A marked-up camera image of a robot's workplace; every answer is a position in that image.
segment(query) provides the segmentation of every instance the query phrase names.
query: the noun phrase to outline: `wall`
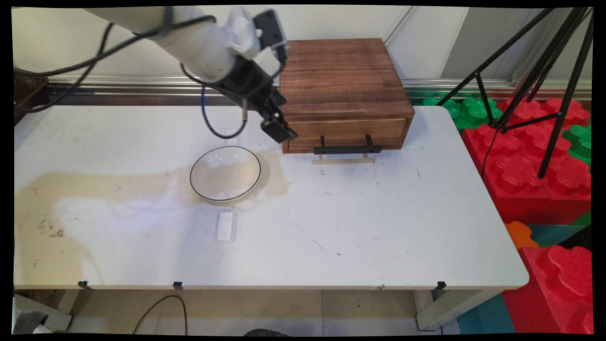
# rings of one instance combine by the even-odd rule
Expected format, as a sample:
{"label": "wall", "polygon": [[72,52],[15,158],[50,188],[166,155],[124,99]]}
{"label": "wall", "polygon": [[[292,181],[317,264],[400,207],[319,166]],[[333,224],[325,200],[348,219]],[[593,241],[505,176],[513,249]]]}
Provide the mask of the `wall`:
{"label": "wall", "polygon": [[[448,56],[442,78],[467,77],[540,11],[537,8],[470,8]],[[545,23],[546,20],[541,21],[521,37],[481,73],[482,77],[510,80]]]}
{"label": "wall", "polygon": [[[560,57],[555,64],[553,64],[551,71],[549,71],[547,79],[570,79],[576,58],[579,56],[579,50],[581,49],[585,32],[589,26],[590,17],[591,15],[588,15],[587,18],[585,18],[585,20],[579,25],[576,31],[574,31],[572,37],[570,37],[570,40],[568,41],[568,44],[566,47],[564,47],[562,53],[560,54]],[[581,80],[591,79],[592,71],[593,44],[591,44],[589,55],[587,55],[587,60],[585,60],[585,65],[583,66],[583,71],[581,72]]]}
{"label": "wall", "polygon": [[[199,6],[227,18],[230,5]],[[275,8],[290,40],[382,38],[397,26],[408,6],[387,5],[245,5],[253,15]],[[437,78],[467,12],[466,7],[416,7],[388,42],[401,78]],[[32,71],[52,70],[94,55],[103,19],[83,9],[18,8],[11,10],[13,65]],[[108,46],[132,37],[115,27]],[[177,61],[151,41],[136,44],[99,62],[92,75],[181,76]]]}

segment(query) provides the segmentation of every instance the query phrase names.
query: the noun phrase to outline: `bowl rim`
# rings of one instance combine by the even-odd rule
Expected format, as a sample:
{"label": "bowl rim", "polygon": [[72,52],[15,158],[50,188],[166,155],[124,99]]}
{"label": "bowl rim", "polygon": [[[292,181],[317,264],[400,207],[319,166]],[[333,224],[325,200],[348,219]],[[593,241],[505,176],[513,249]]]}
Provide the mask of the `bowl rim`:
{"label": "bowl rim", "polygon": [[[193,174],[193,169],[196,167],[196,165],[198,164],[198,161],[200,161],[203,157],[205,157],[208,153],[213,152],[217,149],[222,149],[222,148],[228,148],[228,147],[233,147],[233,148],[240,148],[240,149],[244,149],[247,152],[251,153],[254,157],[255,160],[257,160],[257,163],[259,164],[259,174],[257,175],[257,179],[255,180],[255,183],[253,183],[252,186],[250,186],[250,188],[248,188],[246,191],[244,191],[242,194],[237,195],[233,198],[229,198],[229,199],[212,199],[212,198],[207,198],[205,196],[203,196],[202,194],[198,193],[198,191],[196,191],[196,188],[194,187],[193,183],[191,182],[191,175]],[[196,192],[199,196],[201,196],[202,198],[206,199],[206,200],[210,200],[210,201],[229,201],[229,200],[234,200],[235,198],[239,198],[241,196],[243,196],[244,194],[250,192],[251,189],[253,189],[253,187],[257,184],[257,182],[259,181],[259,178],[261,177],[261,162],[259,161],[259,158],[257,157],[257,155],[255,155],[255,153],[251,152],[250,150],[244,148],[244,147],[240,147],[240,146],[222,146],[222,147],[217,147],[214,149],[209,150],[208,152],[204,153],[201,157],[199,157],[196,162],[194,162],[193,166],[191,167],[190,170],[190,185],[191,188],[193,189],[194,192]]]}

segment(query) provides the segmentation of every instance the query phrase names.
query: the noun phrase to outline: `blue cable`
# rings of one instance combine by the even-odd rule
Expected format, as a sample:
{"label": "blue cable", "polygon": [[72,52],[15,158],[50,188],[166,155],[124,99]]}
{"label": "blue cable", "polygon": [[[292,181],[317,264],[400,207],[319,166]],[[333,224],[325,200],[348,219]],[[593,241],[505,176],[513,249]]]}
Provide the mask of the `blue cable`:
{"label": "blue cable", "polygon": [[202,117],[204,117],[204,122],[206,122],[206,126],[208,127],[208,129],[210,130],[211,133],[213,133],[216,137],[222,138],[224,140],[229,140],[231,138],[234,138],[238,135],[240,135],[240,133],[242,132],[242,130],[244,130],[244,126],[246,126],[246,119],[243,118],[242,119],[242,126],[240,127],[240,129],[238,129],[237,132],[231,134],[231,135],[221,135],[220,133],[217,133],[217,131],[215,131],[213,129],[213,127],[211,127],[210,122],[208,122],[208,117],[206,117],[206,99],[205,99],[205,91],[206,87],[204,85],[202,85]]}

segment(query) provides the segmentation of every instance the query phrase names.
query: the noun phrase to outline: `red foam block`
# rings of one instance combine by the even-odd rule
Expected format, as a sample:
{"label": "red foam block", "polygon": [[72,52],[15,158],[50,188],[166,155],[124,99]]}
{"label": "red foam block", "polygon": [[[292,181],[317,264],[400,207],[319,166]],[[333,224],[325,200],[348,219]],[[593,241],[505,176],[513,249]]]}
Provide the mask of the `red foam block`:
{"label": "red foam block", "polygon": [[[541,162],[545,156],[545,151],[547,150],[552,131],[553,123],[547,122],[535,123],[511,130],[513,135],[520,140],[524,156],[533,160],[538,160],[539,162]],[[562,132],[560,132],[551,158],[565,157],[568,155],[569,148],[570,141],[562,138]]]}
{"label": "red foam block", "polygon": [[[465,129],[461,135],[478,172],[494,137],[486,124],[478,129]],[[549,195],[536,178],[535,163],[523,156],[519,139],[511,133],[498,133],[486,160],[484,184],[505,223],[525,221],[543,207]]]}
{"label": "red foam block", "polygon": [[516,333],[593,334],[591,252],[558,245],[518,252],[530,280],[503,292]]}
{"label": "red foam block", "polygon": [[551,160],[542,185],[550,199],[526,224],[569,225],[591,209],[589,165],[568,153]]}
{"label": "red foam block", "polygon": [[[562,100],[559,98],[550,98],[547,100],[547,102],[541,103],[541,109],[543,109],[547,114],[558,112],[560,110],[560,106],[562,106]],[[572,100],[570,101],[566,118],[564,118],[564,125],[562,126],[562,129],[570,129],[573,124],[587,127],[587,120],[589,119],[589,116],[591,116],[591,113],[583,109],[581,102]]]}
{"label": "red foam block", "polygon": [[[509,104],[511,103],[512,98],[507,98],[505,102],[501,102],[497,104],[497,108],[501,111],[505,112]],[[535,118],[547,116],[547,112],[541,107],[541,104],[535,100],[531,102],[526,102],[526,99],[522,99],[520,104],[516,110],[513,111],[513,114],[509,118],[507,122],[508,126],[522,123],[528,120],[533,120]]]}

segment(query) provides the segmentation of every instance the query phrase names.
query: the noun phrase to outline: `wooden stand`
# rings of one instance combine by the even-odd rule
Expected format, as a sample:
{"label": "wooden stand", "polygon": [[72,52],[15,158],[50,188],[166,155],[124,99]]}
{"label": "wooden stand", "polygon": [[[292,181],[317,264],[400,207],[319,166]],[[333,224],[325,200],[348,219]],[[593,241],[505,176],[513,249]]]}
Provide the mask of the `wooden stand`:
{"label": "wooden stand", "polygon": [[280,75],[287,99],[285,119],[299,134],[284,153],[321,146],[366,146],[366,135],[383,149],[401,149],[413,110],[381,39],[288,42]]}

